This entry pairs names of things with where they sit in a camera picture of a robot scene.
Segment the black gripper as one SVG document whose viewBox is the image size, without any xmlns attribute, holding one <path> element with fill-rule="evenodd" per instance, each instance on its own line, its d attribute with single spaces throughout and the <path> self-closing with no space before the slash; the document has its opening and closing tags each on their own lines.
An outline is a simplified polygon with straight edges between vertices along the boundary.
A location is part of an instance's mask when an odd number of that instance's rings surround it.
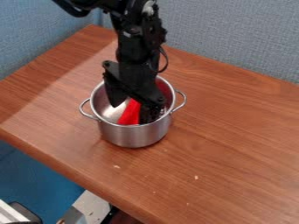
<svg viewBox="0 0 299 224">
<path fill-rule="evenodd" d="M 165 94 L 157 86 L 157 76 L 161 55 L 165 49 L 161 45 L 149 46 L 139 38 L 121 38 L 117 47 L 117 61 L 103 62 L 103 78 L 106 82 L 107 98 L 111 106 L 118 107 L 129 97 L 139 103 L 165 103 Z M 163 106 L 142 105 L 139 123 L 149 124 L 163 114 Z"/>
</svg>

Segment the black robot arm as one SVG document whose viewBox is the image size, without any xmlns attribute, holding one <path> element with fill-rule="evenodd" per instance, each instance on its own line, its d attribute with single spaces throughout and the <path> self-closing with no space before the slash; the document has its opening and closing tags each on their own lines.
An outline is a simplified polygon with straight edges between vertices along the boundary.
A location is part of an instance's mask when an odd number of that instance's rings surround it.
<svg viewBox="0 0 299 224">
<path fill-rule="evenodd" d="M 103 79 L 113 107 L 129 103 L 118 122 L 149 124 L 159 119 L 166 99 L 155 79 L 165 70 L 163 43 L 167 30 L 157 0 L 53 0 L 75 18 L 102 9 L 111 18 L 118 37 L 117 61 L 105 61 Z"/>
</svg>

